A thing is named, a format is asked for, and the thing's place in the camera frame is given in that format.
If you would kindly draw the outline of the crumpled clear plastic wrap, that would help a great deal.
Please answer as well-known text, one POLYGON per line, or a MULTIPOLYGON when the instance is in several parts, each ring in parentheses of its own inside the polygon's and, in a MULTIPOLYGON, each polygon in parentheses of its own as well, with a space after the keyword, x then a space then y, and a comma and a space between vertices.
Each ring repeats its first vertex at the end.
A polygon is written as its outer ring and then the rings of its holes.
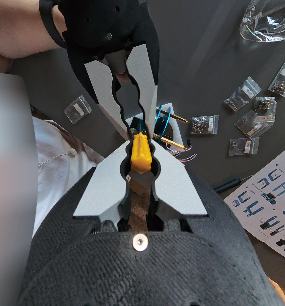
POLYGON ((256 42, 285 40, 285 0, 251 0, 239 31, 256 42))

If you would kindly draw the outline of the dark grey desk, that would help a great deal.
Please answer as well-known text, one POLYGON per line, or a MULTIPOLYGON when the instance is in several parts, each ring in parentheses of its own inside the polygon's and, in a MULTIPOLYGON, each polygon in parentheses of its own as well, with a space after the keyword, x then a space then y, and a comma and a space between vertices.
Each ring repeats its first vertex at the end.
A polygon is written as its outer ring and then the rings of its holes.
MULTIPOLYGON (((148 1, 160 43, 157 104, 171 102, 175 113, 219 115, 217 135, 193 135, 179 124, 182 139, 191 138, 197 157, 186 163, 212 187, 255 174, 285 150, 285 98, 278 101, 274 125, 260 137, 257 155, 228 156, 229 140, 242 138, 234 126, 251 104, 237 113, 227 99, 247 77, 267 91, 285 62, 285 40, 244 40, 240 23, 249 1, 148 1)), ((24 79, 30 104, 103 157, 124 139, 90 98, 70 67, 67 52, 57 49, 16 59, 11 74, 24 79), (83 95, 92 112, 72 124, 64 110, 83 95)))

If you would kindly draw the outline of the person's left forearm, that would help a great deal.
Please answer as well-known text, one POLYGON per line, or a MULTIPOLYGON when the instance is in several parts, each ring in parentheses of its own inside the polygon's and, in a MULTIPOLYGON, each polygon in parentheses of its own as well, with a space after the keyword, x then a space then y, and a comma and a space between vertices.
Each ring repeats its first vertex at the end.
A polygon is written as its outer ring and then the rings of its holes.
POLYGON ((16 59, 57 48, 42 22, 38 0, 0 0, 0 55, 16 59))

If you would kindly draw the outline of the clear bag of hex nuts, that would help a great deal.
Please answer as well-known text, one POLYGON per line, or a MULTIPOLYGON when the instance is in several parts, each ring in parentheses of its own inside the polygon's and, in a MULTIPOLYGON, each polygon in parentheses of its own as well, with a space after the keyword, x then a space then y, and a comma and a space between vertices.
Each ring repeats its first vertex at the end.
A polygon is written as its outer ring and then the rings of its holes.
POLYGON ((268 90, 285 97, 285 62, 272 81, 268 90))

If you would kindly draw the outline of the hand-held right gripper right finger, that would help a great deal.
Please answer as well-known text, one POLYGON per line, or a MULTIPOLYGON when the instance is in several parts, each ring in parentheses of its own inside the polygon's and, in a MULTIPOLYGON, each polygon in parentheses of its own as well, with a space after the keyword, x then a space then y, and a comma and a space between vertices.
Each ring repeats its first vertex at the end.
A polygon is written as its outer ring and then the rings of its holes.
POLYGON ((147 214, 149 231, 162 231, 169 220, 207 217, 208 213, 185 166, 154 140, 149 141, 154 175, 147 214))

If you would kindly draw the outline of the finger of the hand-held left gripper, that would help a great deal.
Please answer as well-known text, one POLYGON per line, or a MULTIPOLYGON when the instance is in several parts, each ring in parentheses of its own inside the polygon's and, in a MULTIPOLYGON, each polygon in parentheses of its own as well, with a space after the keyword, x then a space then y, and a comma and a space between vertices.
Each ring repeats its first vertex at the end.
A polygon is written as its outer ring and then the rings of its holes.
POLYGON ((149 139, 152 139, 157 102, 159 73, 159 45, 133 44, 126 60, 128 75, 138 89, 138 103, 143 111, 143 121, 149 139))
POLYGON ((109 66, 94 60, 86 63, 85 68, 92 87, 95 91, 98 105, 106 117, 110 120, 119 134, 130 140, 127 124, 121 116, 121 107, 117 103, 117 98, 113 96, 113 74, 109 66))

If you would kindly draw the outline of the black precision screwdriver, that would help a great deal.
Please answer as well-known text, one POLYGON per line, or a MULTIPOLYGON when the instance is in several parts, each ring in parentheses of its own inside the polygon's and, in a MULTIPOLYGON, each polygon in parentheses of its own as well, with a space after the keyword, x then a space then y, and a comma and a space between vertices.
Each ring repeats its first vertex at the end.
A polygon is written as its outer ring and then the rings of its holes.
POLYGON ((227 183, 225 183, 221 186, 218 186, 218 187, 214 188, 214 191, 218 194, 222 193, 222 192, 225 192, 225 191, 230 190, 230 189, 232 189, 236 186, 239 186, 243 181, 251 178, 252 176, 254 176, 254 174, 251 174, 248 177, 243 178, 243 179, 233 179, 232 181, 229 181, 229 182, 227 182, 227 183))

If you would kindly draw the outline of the printed instruction sheet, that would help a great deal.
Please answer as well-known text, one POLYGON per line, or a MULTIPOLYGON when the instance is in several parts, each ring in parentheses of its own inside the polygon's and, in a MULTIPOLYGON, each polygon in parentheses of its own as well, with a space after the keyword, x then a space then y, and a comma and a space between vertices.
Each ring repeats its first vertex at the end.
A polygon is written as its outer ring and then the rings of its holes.
POLYGON ((244 229, 285 257, 285 151, 224 201, 244 229))

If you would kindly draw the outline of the blue round servo base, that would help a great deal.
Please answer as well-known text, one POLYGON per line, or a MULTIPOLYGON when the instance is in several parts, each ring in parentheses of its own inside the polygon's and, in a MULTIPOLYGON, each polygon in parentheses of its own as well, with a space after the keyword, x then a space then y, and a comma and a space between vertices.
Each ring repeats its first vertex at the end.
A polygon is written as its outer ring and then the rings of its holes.
MULTIPOLYGON (((166 124, 165 123, 165 121, 164 121, 164 119, 165 119, 165 116, 166 116, 166 113, 169 113, 169 108, 165 111, 165 110, 163 110, 162 109, 162 107, 163 107, 163 104, 162 105, 160 105, 160 106, 158 106, 157 108, 156 108, 156 116, 155 116, 155 118, 158 118, 158 120, 157 120, 157 122, 156 122, 156 124, 155 124, 155 129, 154 129, 154 133, 155 134, 157 134, 157 135, 160 135, 159 134, 159 129, 160 129, 160 126, 161 126, 161 124, 166 124)), ((182 122, 182 124, 181 124, 181 126, 184 126, 185 125, 185 123, 189 123, 189 121, 187 120, 187 119, 184 119, 183 117, 180 117, 179 115, 177 115, 176 113, 175 113, 175 111, 174 111, 174 114, 171 114, 170 113, 170 118, 174 118, 174 119, 176 119, 176 120, 178 120, 178 121, 180 121, 180 122, 182 122)), ((164 138, 166 138, 166 139, 168 139, 168 140, 170 140, 170 141, 173 141, 173 138, 172 137, 169 137, 169 136, 166 136, 166 135, 164 135, 164 132, 163 132, 163 137, 162 137, 162 139, 161 139, 161 142, 160 142, 160 145, 162 146, 162 147, 165 147, 165 143, 163 142, 163 139, 164 138)))

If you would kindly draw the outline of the white foam block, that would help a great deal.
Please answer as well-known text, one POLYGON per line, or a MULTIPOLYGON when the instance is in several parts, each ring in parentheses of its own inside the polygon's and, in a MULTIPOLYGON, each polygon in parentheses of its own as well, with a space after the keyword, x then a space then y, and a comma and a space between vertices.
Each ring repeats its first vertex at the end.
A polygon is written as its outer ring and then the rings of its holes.
MULTIPOLYGON (((171 108, 171 114, 174 114, 174 109, 173 109, 172 103, 163 104, 162 109, 166 111, 169 107, 171 108)), ((129 126, 132 123, 133 117, 137 117, 137 118, 142 119, 143 118, 143 113, 141 112, 141 113, 138 113, 138 114, 136 114, 132 117, 127 118, 126 122, 129 124, 129 126)), ((182 124, 182 122, 180 122, 180 121, 178 121, 174 118, 170 118, 169 122, 168 122, 168 126, 167 126, 167 128, 164 132, 164 135, 172 137, 174 142, 183 145, 183 140, 182 140, 180 130, 179 130, 179 123, 182 124)), ((171 149, 172 150, 179 150, 175 146, 171 146, 171 149)))

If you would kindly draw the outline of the clear bag of short screws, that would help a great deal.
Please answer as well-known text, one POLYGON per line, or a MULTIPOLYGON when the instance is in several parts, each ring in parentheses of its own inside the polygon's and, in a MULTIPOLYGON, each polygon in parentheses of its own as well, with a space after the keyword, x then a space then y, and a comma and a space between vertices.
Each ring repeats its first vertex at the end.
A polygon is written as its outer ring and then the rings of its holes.
POLYGON ((192 117, 191 134, 217 134, 219 115, 192 117))

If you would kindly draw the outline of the empty clear zip bag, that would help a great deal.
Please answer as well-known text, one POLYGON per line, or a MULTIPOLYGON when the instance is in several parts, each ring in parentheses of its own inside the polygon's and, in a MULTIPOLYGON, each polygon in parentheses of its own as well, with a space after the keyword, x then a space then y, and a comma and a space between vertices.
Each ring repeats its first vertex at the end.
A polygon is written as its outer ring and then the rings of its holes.
POLYGON ((64 110, 65 115, 68 117, 72 124, 75 124, 91 112, 92 109, 83 95, 80 95, 78 98, 76 98, 64 110))

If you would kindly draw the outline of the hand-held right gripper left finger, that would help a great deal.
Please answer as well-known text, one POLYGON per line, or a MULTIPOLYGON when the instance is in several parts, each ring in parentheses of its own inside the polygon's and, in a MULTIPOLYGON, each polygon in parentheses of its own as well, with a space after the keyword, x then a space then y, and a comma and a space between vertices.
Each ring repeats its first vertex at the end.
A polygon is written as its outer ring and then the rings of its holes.
POLYGON ((111 220, 119 231, 128 229, 131 196, 126 176, 131 170, 130 155, 128 140, 96 167, 73 217, 111 220))

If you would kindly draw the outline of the person's left hand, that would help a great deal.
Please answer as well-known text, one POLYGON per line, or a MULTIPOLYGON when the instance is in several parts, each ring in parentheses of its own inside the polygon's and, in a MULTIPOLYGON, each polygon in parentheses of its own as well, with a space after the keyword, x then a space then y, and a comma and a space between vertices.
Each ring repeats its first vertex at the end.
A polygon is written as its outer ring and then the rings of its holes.
POLYGON ((115 72, 115 75, 116 75, 119 82, 124 82, 124 83, 131 82, 131 80, 128 76, 128 73, 126 71, 122 74, 119 74, 119 73, 115 72))

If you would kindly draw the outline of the clear bag of long screws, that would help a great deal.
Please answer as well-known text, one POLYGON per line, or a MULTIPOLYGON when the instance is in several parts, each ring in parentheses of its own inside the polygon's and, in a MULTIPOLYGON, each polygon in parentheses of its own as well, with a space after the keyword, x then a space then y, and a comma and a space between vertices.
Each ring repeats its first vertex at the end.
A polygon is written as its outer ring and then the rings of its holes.
POLYGON ((249 103, 260 91, 261 88, 258 83, 251 77, 248 77, 224 102, 234 112, 237 112, 240 108, 249 103))

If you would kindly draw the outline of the yellow handled screwdriver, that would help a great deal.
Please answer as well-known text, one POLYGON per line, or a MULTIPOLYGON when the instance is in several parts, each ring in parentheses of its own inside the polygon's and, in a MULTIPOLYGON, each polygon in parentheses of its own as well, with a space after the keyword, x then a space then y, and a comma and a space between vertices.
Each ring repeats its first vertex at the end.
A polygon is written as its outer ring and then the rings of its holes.
POLYGON ((134 136, 131 154, 131 169, 139 174, 151 170, 152 156, 148 138, 142 132, 134 136))

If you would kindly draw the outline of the clear bag of few screws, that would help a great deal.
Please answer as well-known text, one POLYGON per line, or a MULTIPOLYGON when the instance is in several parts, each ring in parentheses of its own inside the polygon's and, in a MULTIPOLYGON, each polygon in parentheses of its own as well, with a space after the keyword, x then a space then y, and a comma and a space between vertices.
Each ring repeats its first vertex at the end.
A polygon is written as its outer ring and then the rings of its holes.
POLYGON ((257 114, 253 110, 250 110, 234 123, 234 125, 250 139, 260 137, 270 129, 270 126, 266 122, 257 119, 257 117, 257 114))

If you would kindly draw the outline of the clear bag of tiny nuts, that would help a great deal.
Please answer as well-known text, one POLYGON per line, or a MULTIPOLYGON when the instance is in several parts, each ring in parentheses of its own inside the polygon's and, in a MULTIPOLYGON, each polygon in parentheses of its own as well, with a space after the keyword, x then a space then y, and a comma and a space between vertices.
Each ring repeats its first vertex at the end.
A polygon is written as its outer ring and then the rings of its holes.
POLYGON ((230 139, 229 156, 256 155, 259 148, 259 137, 230 139))

